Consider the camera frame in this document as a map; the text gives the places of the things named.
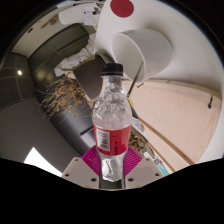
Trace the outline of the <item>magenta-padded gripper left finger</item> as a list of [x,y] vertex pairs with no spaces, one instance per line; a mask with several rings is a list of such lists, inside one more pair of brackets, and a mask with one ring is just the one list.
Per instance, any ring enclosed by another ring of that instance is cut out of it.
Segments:
[[101,163],[94,147],[81,158],[74,157],[62,174],[62,178],[84,188],[100,187]]

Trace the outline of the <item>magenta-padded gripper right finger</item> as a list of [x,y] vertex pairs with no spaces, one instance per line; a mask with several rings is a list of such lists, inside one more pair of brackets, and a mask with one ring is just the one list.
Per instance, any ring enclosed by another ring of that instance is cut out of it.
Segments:
[[142,157],[131,147],[124,158],[123,175],[126,189],[140,188],[163,177],[151,158]]

